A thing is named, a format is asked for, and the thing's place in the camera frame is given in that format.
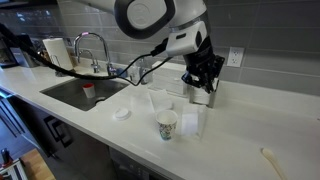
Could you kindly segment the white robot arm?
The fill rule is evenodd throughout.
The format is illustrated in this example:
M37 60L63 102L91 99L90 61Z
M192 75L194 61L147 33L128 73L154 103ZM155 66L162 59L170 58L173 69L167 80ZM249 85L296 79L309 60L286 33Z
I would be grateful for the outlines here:
M147 39L169 29L162 51L182 56L182 80L206 92L214 91L224 58L213 52L211 27L204 0L76 0L112 14L119 29L134 39Z

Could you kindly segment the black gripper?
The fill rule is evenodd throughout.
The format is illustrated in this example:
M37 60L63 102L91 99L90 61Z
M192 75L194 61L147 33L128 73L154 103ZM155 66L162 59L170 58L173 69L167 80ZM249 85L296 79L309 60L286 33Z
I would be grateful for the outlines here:
M181 79L188 85L214 91L213 82L221 72L225 58L213 53L210 37L206 37L197 52L184 55L186 72Z

